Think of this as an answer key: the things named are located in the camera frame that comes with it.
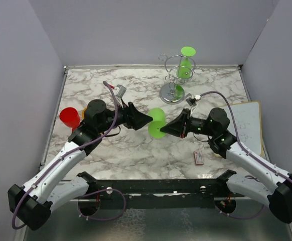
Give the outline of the green wine glass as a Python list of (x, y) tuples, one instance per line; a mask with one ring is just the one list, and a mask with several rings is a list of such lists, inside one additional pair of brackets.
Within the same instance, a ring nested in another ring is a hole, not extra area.
[(152, 108), (149, 110), (148, 115), (153, 120), (148, 125), (149, 135), (156, 139), (163, 138), (166, 134), (161, 132), (161, 128), (166, 125), (166, 115), (161, 108)]
[(190, 57), (196, 54), (196, 50), (193, 47), (185, 46), (181, 49), (181, 54), (183, 56), (177, 70), (177, 76), (181, 79), (187, 79), (191, 77), (193, 69)]

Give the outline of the orange wine glass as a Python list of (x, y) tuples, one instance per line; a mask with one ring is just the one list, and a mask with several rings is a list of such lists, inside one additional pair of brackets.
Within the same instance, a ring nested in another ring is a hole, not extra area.
[(82, 114), (81, 114), (82, 119), (84, 119), (84, 113), (85, 113), (86, 110), (87, 110), (87, 108), (85, 108), (85, 109), (82, 111)]

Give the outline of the red wine glass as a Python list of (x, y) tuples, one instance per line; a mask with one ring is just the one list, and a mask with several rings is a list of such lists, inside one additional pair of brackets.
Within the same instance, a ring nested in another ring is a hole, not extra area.
[(60, 112), (59, 118), (72, 132), (80, 125), (80, 116), (78, 111), (73, 107), (67, 107)]

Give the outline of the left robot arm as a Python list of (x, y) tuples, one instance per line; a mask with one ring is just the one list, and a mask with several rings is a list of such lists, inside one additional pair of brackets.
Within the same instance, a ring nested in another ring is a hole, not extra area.
[(76, 128), (55, 158), (22, 186), (13, 185), (8, 190), (9, 208), (16, 219), (31, 230), (39, 229), (57, 208), (75, 197), (91, 198), (96, 185), (88, 174), (76, 176), (70, 183), (59, 182), (80, 161), (84, 160), (114, 128), (124, 125), (135, 131), (143, 128), (153, 118), (138, 111), (132, 102), (116, 105), (109, 110), (100, 99), (89, 102), (84, 119)]

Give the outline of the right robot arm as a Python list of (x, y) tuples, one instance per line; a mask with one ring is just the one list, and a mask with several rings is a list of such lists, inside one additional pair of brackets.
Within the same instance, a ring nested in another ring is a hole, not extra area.
[(161, 132), (185, 138), (188, 133), (209, 137), (211, 150), (252, 174), (257, 183), (246, 181), (233, 172), (227, 179), (216, 183), (221, 196), (237, 193), (268, 206), (271, 213), (283, 223), (292, 223), (292, 173), (277, 167), (252, 152), (227, 128), (230, 119), (225, 110), (213, 108), (207, 119), (191, 116), (190, 109), (183, 109), (180, 115), (161, 128)]

